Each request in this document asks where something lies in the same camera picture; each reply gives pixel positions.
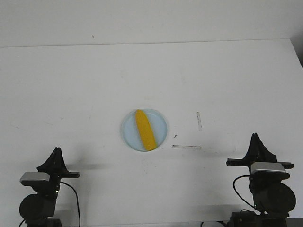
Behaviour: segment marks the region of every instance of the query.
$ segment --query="black cable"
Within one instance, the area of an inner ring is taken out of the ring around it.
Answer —
[[[222,221],[217,221],[218,223],[220,223],[221,225],[223,225],[224,227],[228,227],[228,225]]]
[[[79,198],[78,198],[78,194],[77,194],[76,190],[75,190],[72,186],[70,186],[68,183],[65,183],[65,182],[62,182],[62,181],[60,181],[60,183],[69,186],[69,187],[70,187],[71,189],[73,189],[73,191],[75,192],[76,200],[77,200],[77,208],[78,208],[79,227],[80,227],[80,225],[81,225],[81,218],[80,218],[80,207],[79,207]]]
[[[248,210],[248,209],[242,209],[242,210],[240,210],[240,214],[241,214],[241,212],[242,211],[247,211],[247,212],[251,212],[250,210]]]
[[[19,227],[21,227],[21,225],[23,224],[23,222],[25,222],[25,219],[23,219],[23,221],[21,221]]]
[[[250,175],[242,175],[242,176],[238,176],[236,179],[234,179],[234,181],[232,183],[233,189],[235,190],[236,194],[240,197],[240,199],[242,199],[247,205],[251,206],[254,209],[255,207],[253,205],[251,205],[250,203],[248,203],[245,199],[243,199],[242,196],[240,196],[240,194],[236,190],[236,187],[235,187],[236,181],[243,177],[250,177]]]

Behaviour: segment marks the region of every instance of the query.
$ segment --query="mark on table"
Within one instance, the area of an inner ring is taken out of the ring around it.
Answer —
[[[20,129],[19,127],[13,125],[11,122],[10,122],[10,125],[11,125],[12,127],[16,128],[16,129]]]
[[[201,146],[182,146],[182,145],[172,145],[171,148],[176,148],[176,149],[197,149],[201,150]]]
[[[197,118],[198,118],[198,128],[199,128],[199,131],[202,131],[202,123],[201,123],[200,112],[197,112]]]
[[[51,123],[49,123],[49,122],[44,122],[45,124],[49,124],[49,125],[53,125],[53,124],[51,124]]]

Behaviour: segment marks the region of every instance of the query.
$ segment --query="tape mark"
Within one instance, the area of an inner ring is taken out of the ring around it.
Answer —
[[[176,149],[197,149],[201,150],[202,147],[200,146],[181,146],[181,145],[172,145],[171,148],[176,148]]]
[[[198,118],[198,128],[199,128],[199,131],[202,131],[202,123],[201,123],[200,112],[197,112],[197,118]]]

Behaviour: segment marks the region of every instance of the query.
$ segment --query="light blue plate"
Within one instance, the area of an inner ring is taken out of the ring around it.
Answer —
[[[156,139],[157,147],[159,147],[165,140],[167,135],[167,124],[158,111],[152,109],[141,109],[146,114],[153,131],[153,135]],[[124,141],[133,149],[138,151],[147,151],[141,141],[136,119],[135,119],[136,110],[129,113],[123,123],[122,123],[122,138]]]

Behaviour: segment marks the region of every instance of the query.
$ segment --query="yellow corn cob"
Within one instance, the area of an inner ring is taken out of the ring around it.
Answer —
[[[135,117],[137,128],[144,148],[147,151],[154,150],[157,147],[157,144],[147,116],[142,110],[137,110]]]

